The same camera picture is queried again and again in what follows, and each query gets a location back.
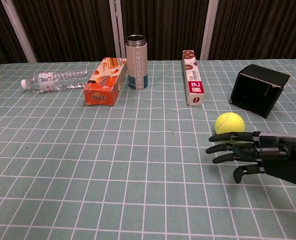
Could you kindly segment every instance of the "starbucks tumbler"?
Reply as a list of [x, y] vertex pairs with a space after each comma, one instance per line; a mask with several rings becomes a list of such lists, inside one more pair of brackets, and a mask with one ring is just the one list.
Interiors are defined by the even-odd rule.
[[142, 35], [130, 35], [126, 41], [129, 86], [142, 90], [148, 86], [147, 42]]

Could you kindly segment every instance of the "black box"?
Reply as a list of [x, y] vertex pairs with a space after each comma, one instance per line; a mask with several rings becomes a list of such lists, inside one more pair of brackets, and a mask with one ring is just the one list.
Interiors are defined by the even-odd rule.
[[251, 64], [238, 73], [229, 103], [266, 119], [289, 78], [288, 74]]

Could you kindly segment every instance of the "yellow tennis ball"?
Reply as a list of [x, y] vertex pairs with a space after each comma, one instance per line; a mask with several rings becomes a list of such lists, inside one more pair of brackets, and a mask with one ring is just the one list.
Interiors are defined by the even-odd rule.
[[246, 126], [242, 117], [234, 112], [221, 114], [215, 123], [215, 130], [217, 134], [244, 132], [245, 128]]

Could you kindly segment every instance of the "brown curtain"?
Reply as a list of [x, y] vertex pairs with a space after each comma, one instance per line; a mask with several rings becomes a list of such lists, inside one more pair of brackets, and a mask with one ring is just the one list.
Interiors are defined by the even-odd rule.
[[183, 50], [200, 58], [208, 0], [122, 0], [124, 37], [144, 35], [149, 60], [180, 60]]
[[26, 62], [27, 59], [0, 1], [0, 64]]
[[296, 0], [220, 0], [209, 59], [296, 59]]
[[115, 57], [108, 0], [13, 0], [38, 62]]

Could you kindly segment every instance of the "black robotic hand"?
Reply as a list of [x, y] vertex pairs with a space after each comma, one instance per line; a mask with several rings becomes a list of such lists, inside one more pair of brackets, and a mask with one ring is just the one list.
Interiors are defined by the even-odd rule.
[[236, 183], [243, 175], [268, 174], [296, 184], [296, 136], [270, 132], [228, 132], [214, 135], [210, 142], [229, 141], [212, 146], [207, 154], [232, 151], [213, 159], [214, 164], [228, 161], [250, 162], [233, 172]]

